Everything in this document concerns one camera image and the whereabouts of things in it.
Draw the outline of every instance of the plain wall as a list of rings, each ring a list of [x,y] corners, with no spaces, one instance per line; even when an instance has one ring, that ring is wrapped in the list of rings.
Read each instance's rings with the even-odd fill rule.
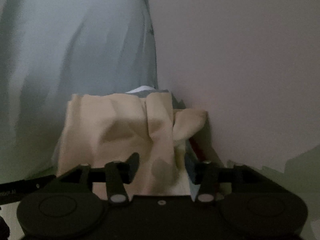
[[[208,111],[206,136],[224,165],[304,194],[313,211],[303,235],[320,239],[320,0],[149,5],[159,87]]]

